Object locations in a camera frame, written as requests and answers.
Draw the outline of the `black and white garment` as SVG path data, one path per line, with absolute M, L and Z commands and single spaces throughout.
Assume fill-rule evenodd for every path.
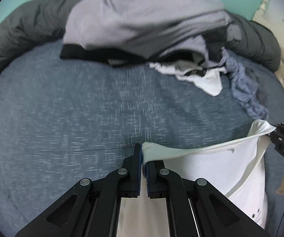
M 163 75 L 175 76 L 179 81 L 190 82 L 212 97 L 221 93 L 221 75 L 227 73 L 225 66 L 205 69 L 194 62 L 184 60 L 173 63 L 149 63 L 149 67 Z

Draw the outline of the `grey shirt pile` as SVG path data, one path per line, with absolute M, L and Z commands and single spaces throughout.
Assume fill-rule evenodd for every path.
M 206 59 L 204 35 L 242 38 L 220 0 L 81 0 L 68 15 L 60 57 L 114 66 Z

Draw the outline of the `blue-grey crumpled garment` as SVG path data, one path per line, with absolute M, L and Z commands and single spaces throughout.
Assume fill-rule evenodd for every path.
M 225 48 L 222 48 L 222 56 L 225 59 L 233 98 L 251 118 L 267 120 L 267 94 L 260 86 L 258 76 Z

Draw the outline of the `dark grey rolled duvet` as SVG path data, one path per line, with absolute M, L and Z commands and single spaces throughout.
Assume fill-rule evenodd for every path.
M 31 0 L 0 23 L 0 74 L 15 58 L 46 42 L 63 37 L 68 14 L 81 0 Z M 221 47 L 251 59 L 272 72 L 280 66 L 281 49 L 266 27 L 235 13 L 233 23 L 203 34 L 212 60 L 221 59 Z

